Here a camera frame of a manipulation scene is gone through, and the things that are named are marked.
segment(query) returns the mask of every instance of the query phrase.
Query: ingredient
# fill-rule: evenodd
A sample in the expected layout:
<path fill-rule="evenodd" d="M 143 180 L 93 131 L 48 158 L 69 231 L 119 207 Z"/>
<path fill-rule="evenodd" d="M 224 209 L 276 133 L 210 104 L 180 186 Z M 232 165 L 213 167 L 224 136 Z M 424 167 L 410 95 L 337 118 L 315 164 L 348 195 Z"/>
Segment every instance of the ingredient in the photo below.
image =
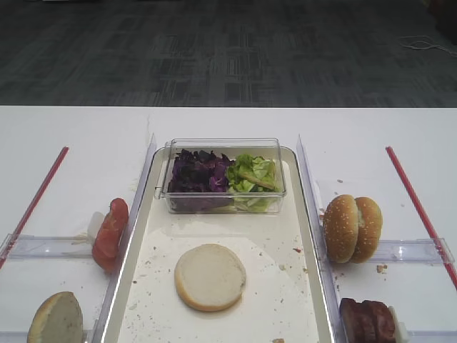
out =
<path fill-rule="evenodd" d="M 224 154 L 217 157 L 212 151 L 192 154 L 182 149 L 174 159 L 169 192 L 226 192 L 229 185 L 226 169 L 231 164 Z"/>
<path fill-rule="evenodd" d="M 378 248 L 382 222 L 381 210 L 372 199 L 336 197 L 323 216 L 328 258 L 337 263 L 367 261 Z"/>
<path fill-rule="evenodd" d="M 358 208 L 358 237 L 356 250 L 350 262 L 362 263 L 373 256 L 378 248 L 383 216 L 381 209 L 370 198 L 356 198 Z"/>
<path fill-rule="evenodd" d="M 71 292 L 60 292 L 46 299 L 35 313 L 27 343 L 81 343 L 83 315 Z"/>
<path fill-rule="evenodd" d="M 227 168 L 228 191 L 232 193 L 277 192 L 276 166 L 274 161 L 262 156 L 242 154 L 236 157 L 235 164 Z M 235 207 L 251 212 L 264 212 L 272 198 L 235 198 Z"/>
<path fill-rule="evenodd" d="M 231 307 L 241 298 L 246 270 L 230 249 L 204 244 L 181 256 L 174 280 L 178 295 L 188 306 L 215 312 Z"/>
<path fill-rule="evenodd" d="M 217 157 L 212 151 L 194 151 L 182 149 L 174 159 L 171 181 L 168 192 L 171 193 L 202 193 L 226 192 L 229 181 L 226 169 L 232 165 L 226 155 Z M 203 212 L 231 203 L 227 198 L 175 198 L 172 207 L 178 212 Z"/>
<path fill-rule="evenodd" d="M 395 343 L 395 322 L 384 303 L 343 298 L 340 314 L 348 343 Z"/>
<path fill-rule="evenodd" d="M 119 253 L 119 242 L 129 220 L 129 208 L 123 199 L 116 198 L 109 209 L 92 247 L 92 257 L 105 272 L 112 273 Z"/>

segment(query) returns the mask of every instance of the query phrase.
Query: gray carpet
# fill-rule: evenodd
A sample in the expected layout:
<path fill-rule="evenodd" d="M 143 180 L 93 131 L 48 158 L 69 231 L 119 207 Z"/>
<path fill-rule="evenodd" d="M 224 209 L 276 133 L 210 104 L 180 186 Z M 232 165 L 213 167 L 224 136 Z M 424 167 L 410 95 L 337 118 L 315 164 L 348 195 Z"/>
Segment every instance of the gray carpet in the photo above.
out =
<path fill-rule="evenodd" d="M 0 104 L 457 107 L 419 0 L 0 0 Z"/>

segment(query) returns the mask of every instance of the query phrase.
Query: white tray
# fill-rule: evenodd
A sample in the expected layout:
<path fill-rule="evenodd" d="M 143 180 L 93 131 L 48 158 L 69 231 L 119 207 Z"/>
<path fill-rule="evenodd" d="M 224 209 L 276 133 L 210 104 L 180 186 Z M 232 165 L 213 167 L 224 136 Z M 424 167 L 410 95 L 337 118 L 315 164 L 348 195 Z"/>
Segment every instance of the white tray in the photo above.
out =
<path fill-rule="evenodd" d="M 296 156 L 281 153 L 288 194 L 279 214 L 198 215 L 169 214 L 154 198 L 168 156 L 156 152 L 103 342 L 330 342 Z M 237 253 L 247 283 L 236 306 L 206 314 L 179 299 L 173 271 L 209 242 Z"/>

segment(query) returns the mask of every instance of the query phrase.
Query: purple cabbage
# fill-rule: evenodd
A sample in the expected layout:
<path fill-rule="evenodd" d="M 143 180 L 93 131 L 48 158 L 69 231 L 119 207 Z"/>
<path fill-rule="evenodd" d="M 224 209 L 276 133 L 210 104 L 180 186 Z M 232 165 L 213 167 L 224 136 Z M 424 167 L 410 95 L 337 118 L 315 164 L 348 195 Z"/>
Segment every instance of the purple cabbage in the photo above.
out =
<path fill-rule="evenodd" d="M 231 161 L 226 155 L 217 157 L 212 151 L 204 150 L 193 153 L 182 149 L 174 159 L 172 178 L 168 185 L 170 193 L 189 192 L 227 192 L 229 181 L 226 169 Z M 173 208 L 178 212 L 202 212 L 208 209 L 226 206 L 231 199 L 225 198 L 175 198 Z"/>

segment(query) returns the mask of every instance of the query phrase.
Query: hamburger bun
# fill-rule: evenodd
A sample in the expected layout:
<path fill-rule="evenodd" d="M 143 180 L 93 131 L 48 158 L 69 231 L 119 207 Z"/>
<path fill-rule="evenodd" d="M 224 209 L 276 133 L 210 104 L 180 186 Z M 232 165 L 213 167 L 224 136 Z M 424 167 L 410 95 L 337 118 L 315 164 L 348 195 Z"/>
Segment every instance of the hamburger bun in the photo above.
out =
<path fill-rule="evenodd" d="M 331 261 L 345 263 L 356 250 L 358 209 L 351 195 L 340 195 L 327 206 L 323 215 L 327 255 Z"/>
<path fill-rule="evenodd" d="M 27 343 L 81 343 L 83 315 L 71 292 L 60 292 L 38 308 L 27 334 Z"/>
<path fill-rule="evenodd" d="M 181 256 L 174 280 L 184 303 L 199 311 L 215 312 L 240 300 L 246 271 L 230 249 L 218 244 L 203 244 Z"/>
<path fill-rule="evenodd" d="M 362 263 L 378 248 L 383 218 L 374 200 L 340 195 L 327 206 L 323 230 L 328 258 L 337 263 Z"/>
<path fill-rule="evenodd" d="M 378 248 L 383 216 L 381 209 L 370 198 L 356 198 L 358 208 L 358 237 L 350 262 L 362 263 L 370 259 Z"/>

